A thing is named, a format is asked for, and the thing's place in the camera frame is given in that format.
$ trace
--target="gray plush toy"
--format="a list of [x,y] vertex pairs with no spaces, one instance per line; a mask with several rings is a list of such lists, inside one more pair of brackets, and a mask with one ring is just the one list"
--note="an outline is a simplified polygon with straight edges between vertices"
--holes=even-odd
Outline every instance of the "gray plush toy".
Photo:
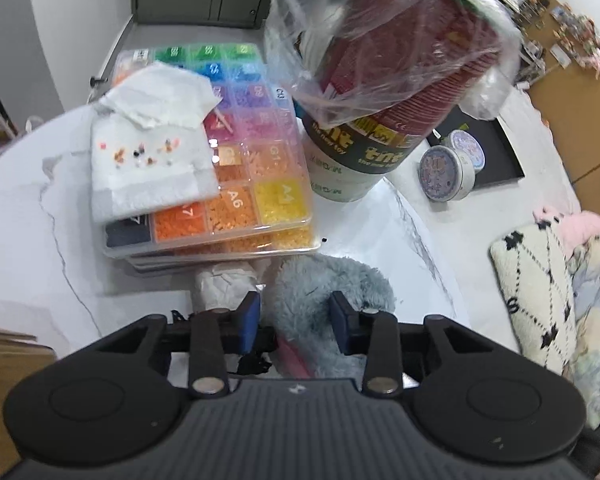
[[393,312],[395,297],[387,279],[350,258],[323,254],[283,258],[269,272],[262,297],[263,322],[299,351],[315,377],[353,378],[360,384],[366,358],[340,353],[327,300],[334,290],[341,290],[356,310]]

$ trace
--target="gray wall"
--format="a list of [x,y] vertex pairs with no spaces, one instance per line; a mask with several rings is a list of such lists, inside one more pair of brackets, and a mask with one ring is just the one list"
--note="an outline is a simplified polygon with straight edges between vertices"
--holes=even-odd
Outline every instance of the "gray wall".
[[64,112],[40,44],[31,0],[0,0],[0,100],[17,129]]

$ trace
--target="clear plastic wrap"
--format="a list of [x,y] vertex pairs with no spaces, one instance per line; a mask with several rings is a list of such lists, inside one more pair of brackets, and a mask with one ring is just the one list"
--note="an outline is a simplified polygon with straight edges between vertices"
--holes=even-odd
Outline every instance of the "clear plastic wrap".
[[271,0],[265,30],[270,77],[323,128],[403,102],[492,119],[520,42],[496,0]]

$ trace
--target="pink plush toy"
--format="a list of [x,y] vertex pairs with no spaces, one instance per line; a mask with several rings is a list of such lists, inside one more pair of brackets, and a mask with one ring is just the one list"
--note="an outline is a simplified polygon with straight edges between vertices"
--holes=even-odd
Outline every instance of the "pink plush toy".
[[600,215],[591,211],[564,215],[555,207],[545,206],[534,211],[536,222],[548,220],[557,224],[555,231],[562,243],[566,260],[573,256],[573,250],[584,244],[592,236],[600,236]]

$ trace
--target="white round table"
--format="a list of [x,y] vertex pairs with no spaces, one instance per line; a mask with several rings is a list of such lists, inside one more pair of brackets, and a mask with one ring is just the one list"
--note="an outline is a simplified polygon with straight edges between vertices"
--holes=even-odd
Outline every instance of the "white round table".
[[[190,272],[137,277],[101,250],[91,224],[90,126],[81,107],[44,124],[0,158],[0,301],[3,328],[18,309],[48,310],[70,350],[145,314],[190,308]],[[410,204],[383,180],[354,203],[314,195],[321,252],[378,267],[396,295],[396,316],[440,313],[468,326],[453,273]],[[30,327],[36,333],[36,327]]]

